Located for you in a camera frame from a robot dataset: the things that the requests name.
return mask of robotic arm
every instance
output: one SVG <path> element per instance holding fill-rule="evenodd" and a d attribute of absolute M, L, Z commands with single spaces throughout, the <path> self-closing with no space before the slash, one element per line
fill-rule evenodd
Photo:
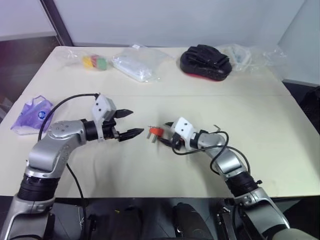
<path fill-rule="evenodd" d="M 117 110 L 113 101 L 99 95 L 92 108 L 94 120 L 60 121 L 52 124 L 46 136 L 29 153 L 20 189 L 13 197 L 0 240 L 46 239 L 54 226 L 50 213 L 55 191 L 69 156 L 87 141 L 118 139 L 125 141 L 144 129 L 134 128 L 119 133 L 115 119 L 133 112 Z"/>
<path fill-rule="evenodd" d="M 183 117 L 171 125 L 173 144 L 182 138 L 188 151 L 210 146 L 223 146 L 225 139 L 217 133 L 199 132 Z M 221 148 L 211 148 L 205 153 L 213 159 Z M 255 240 L 315 239 L 308 234 L 291 229 L 286 217 L 275 203 L 254 181 L 238 156 L 228 148 L 213 162 L 239 207 L 240 217 L 250 237 Z"/>

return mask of clear plastic bag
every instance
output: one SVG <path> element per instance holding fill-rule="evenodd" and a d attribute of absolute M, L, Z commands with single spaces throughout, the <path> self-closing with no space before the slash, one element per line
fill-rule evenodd
<path fill-rule="evenodd" d="M 112 65 L 139 82 L 158 81 L 161 76 L 159 65 L 171 57 L 154 48 L 134 44 L 113 56 Z"/>
<path fill-rule="evenodd" d="M 56 57 L 65 63 L 65 66 L 82 66 L 98 71 L 105 71 L 108 68 L 106 57 L 84 50 L 62 48 L 56 52 Z"/>
<path fill-rule="evenodd" d="M 279 46 L 226 44 L 216 48 L 230 58 L 232 71 L 253 73 L 266 66 L 282 78 L 287 74 L 288 58 Z"/>

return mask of purple plastic bag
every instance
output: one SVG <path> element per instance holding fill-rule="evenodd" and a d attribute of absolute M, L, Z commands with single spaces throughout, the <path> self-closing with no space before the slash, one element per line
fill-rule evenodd
<path fill-rule="evenodd" d="M 32 99 L 31 102 L 24 104 L 23 109 L 18 116 L 11 130 L 19 135 L 38 134 L 42 123 L 50 112 L 53 104 L 43 96 Z M 45 132 L 52 120 L 52 115 L 46 122 L 43 131 Z"/>

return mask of red object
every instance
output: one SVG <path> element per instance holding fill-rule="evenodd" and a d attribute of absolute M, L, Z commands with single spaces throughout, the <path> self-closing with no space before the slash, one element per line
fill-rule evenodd
<path fill-rule="evenodd" d="M 192 73 L 186 73 L 187 75 L 189 75 L 190 77 L 194 77 L 194 78 L 198 78 L 198 79 L 205 79 L 205 80 L 209 80 L 211 82 L 221 82 L 221 81 L 218 81 L 218 80 L 214 80 L 214 79 L 211 79 L 211 78 L 208 78 L 208 77 L 205 77 L 205 76 L 200 76 L 200 75 L 196 75 L 196 74 L 192 74 Z"/>
<path fill-rule="evenodd" d="M 162 137 L 162 135 L 164 134 L 164 130 L 160 127 L 150 127 L 149 132 L 157 135 L 158 137 Z"/>
<path fill-rule="evenodd" d="M 90 58 L 91 58 L 91 63 L 92 63 L 92 65 L 93 65 L 93 67 L 97 67 L 97 58 L 98 58 L 99 56 L 98 55 L 92 55 Z"/>

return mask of floor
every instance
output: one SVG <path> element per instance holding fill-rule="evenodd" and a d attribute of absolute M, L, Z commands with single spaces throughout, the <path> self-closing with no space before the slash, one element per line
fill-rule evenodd
<path fill-rule="evenodd" d="M 47 56 L 58 45 L 55 37 L 0 42 L 0 97 L 5 95 L 12 102 L 16 101 Z M 284 85 L 298 104 L 301 103 L 305 94 L 313 89 L 309 86 L 293 83 L 284 83 Z M 0 227 L 5 220 L 11 199 L 12 197 L 0 196 Z M 290 198 L 278 201 L 277 205 L 284 212 L 291 209 L 299 201 L 298 198 Z M 138 206 L 142 209 L 145 239 L 174 237 L 175 232 L 171 221 L 172 207 L 179 202 L 191 204 L 207 224 L 214 239 L 217 239 L 213 216 L 215 211 L 220 209 L 221 199 L 218 198 L 91 199 L 87 208 L 88 216 L 90 214 L 98 216 L 97 230 L 93 233 L 92 238 L 108 239 L 110 228 L 113 226 L 118 211 L 122 211 L 128 206 Z M 304 204 L 299 208 L 307 209 L 307 205 L 311 206 Z M 81 209 L 74 204 L 55 203 L 52 212 L 56 216 L 54 239 L 79 239 Z M 318 220 L 319 216 L 313 222 L 316 224 Z"/>
<path fill-rule="evenodd" d="M 0 197 L 0 226 L 6 217 L 12 197 Z M 287 199 L 276 204 L 282 212 L 299 202 L 299 199 Z M 124 209 L 135 206 L 141 209 L 143 219 L 142 239 L 175 237 L 173 227 L 173 206 L 178 203 L 190 204 L 205 221 L 214 239 L 218 239 L 216 222 L 217 211 L 224 204 L 220 198 L 101 198 L 91 199 L 87 215 L 96 215 L 96 231 L 93 240 L 110 239 L 117 215 Z M 82 209 L 76 205 L 55 203 L 51 211 L 55 214 L 54 239 L 77 240 L 80 238 Z"/>

